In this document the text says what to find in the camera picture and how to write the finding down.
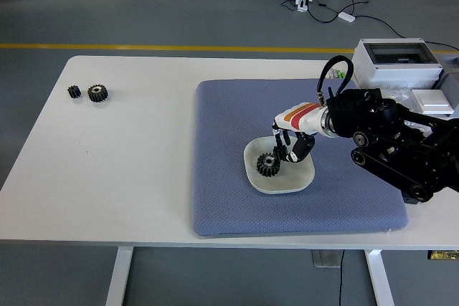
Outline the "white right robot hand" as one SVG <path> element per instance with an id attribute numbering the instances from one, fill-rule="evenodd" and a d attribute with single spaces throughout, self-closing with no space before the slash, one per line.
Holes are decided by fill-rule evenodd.
<path id="1" fill-rule="evenodd" d="M 302 102 L 276 115 L 272 125 L 276 142 L 274 156 L 289 163 L 304 160 L 315 145 L 315 135 L 327 136 L 322 124 L 325 114 L 325 107 L 318 103 Z"/>

